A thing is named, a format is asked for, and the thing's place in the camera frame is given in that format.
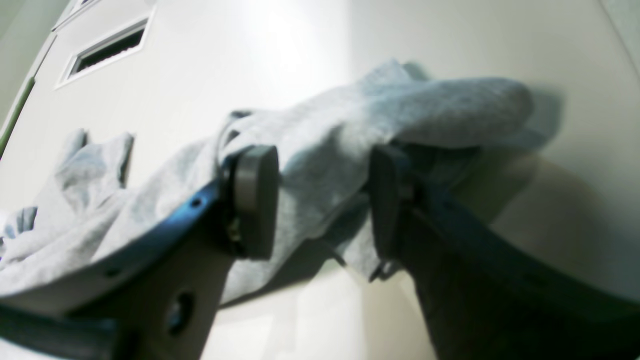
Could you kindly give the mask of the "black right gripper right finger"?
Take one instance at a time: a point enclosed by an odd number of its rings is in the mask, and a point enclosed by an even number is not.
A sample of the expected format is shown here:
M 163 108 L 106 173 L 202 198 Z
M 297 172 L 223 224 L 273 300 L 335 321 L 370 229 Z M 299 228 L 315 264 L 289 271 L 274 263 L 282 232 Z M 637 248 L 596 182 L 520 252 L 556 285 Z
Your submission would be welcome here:
M 571 278 L 490 230 L 400 148 L 370 153 L 375 250 L 414 282 L 439 360 L 636 360 L 639 302 Z

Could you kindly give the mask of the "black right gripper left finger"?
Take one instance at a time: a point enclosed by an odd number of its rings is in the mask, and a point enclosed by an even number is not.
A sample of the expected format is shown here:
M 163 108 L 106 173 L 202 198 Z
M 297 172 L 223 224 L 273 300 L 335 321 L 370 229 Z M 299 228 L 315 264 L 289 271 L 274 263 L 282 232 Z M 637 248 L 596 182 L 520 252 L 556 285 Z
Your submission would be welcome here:
M 279 177 L 275 146 L 234 152 L 153 230 L 3 297 L 2 339 L 71 360 L 198 360 L 233 263 L 272 255 Z

